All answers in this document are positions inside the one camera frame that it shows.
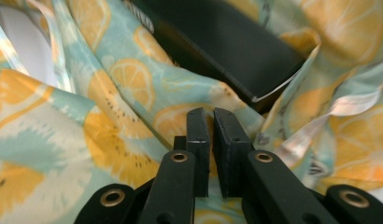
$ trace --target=citrus print fabric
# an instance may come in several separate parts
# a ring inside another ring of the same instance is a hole
[[[267,119],[174,66],[120,0],[1,0],[41,11],[58,89],[28,76],[0,27],[0,223],[73,223],[101,187],[144,184],[196,107],[234,112],[310,188],[383,187],[383,0],[226,2],[306,57]],[[194,220],[246,222],[213,160]]]

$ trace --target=crumpled cloth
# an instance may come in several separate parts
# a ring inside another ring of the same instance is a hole
[[[310,188],[383,187],[383,0],[227,1],[306,57],[267,119],[225,83],[174,66],[122,1],[0,2],[42,12],[58,79],[28,77],[0,28],[0,223],[73,223],[101,187],[137,188],[195,107],[210,125],[215,107],[235,113],[255,148]],[[211,161],[195,223],[245,223]]]

